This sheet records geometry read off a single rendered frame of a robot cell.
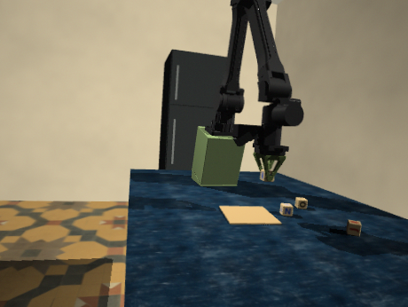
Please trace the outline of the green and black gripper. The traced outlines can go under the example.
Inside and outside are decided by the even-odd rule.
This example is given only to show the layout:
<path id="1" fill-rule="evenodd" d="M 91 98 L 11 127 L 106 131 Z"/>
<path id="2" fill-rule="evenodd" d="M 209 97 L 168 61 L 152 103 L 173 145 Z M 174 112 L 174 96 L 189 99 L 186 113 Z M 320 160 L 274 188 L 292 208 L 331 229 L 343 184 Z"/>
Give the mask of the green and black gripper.
<path id="1" fill-rule="evenodd" d="M 275 177 L 280 166 L 286 159 L 286 156 L 285 156 L 286 152 L 288 152 L 289 150 L 289 146 L 283 147 L 280 145 L 282 126 L 277 126 L 277 125 L 273 125 L 273 126 L 277 127 L 276 145 L 267 146 L 267 145 L 259 145 L 259 144 L 253 143 L 253 147 L 255 148 L 254 153 L 253 153 L 255 157 L 255 161 L 260 170 L 260 173 L 261 173 L 261 169 L 264 169 L 267 181 L 272 181 L 272 179 Z M 268 150 L 272 150 L 272 151 L 268 151 Z M 261 160 L 260 160 L 261 158 L 262 158 L 263 166 L 261 164 Z M 268 161 L 269 161 L 269 165 L 268 165 Z M 277 164 L 270 175 L 269 169 L 271 169 L 274 161 L 277 161 Z"/>

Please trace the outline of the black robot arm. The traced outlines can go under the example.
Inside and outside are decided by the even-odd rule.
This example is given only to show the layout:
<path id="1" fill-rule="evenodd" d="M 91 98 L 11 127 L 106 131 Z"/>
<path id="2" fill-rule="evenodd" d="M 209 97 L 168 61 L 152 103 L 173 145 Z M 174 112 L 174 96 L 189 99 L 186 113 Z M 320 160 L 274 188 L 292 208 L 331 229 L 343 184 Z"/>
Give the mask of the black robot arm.
<path id="1" fill-rule="evenodd" d="M 233 136 L 237 146 L 252 140 L 254 144 L 274 146 L 277 127 L 273 125 L 298 126 L 304 113 L 301 100 L 291 98 L 289 76 L 279 59 L 267 13 L 271 0 L 231 0 L 230 6 L 232 23 L 224 78 L 221 86 L 216 86 L 213 99 L 216 118 L 212 120 L 211 126 L 205 126 L 205 131 L 212 136 Z M 239 75 L 248 22 L 258 66 L 258 102 L 265 100 L 263 102 L 273 103 L 263 106 L 262 124 L 270 126 L 231 122 L 232 116 L 240 114 L 244 107 L 244 89 L 239 88 Z"/>

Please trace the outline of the beige mat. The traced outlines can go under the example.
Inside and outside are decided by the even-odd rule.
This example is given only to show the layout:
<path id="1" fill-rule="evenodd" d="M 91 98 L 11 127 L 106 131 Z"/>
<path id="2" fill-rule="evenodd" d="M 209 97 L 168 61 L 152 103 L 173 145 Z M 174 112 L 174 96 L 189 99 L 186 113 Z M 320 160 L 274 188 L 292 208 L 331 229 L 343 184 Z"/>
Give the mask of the beige mat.
<path id="1" fill-rule="evenodd" d="M 264 207 L 219 206 L 230 224 L 281 224 Z"/>

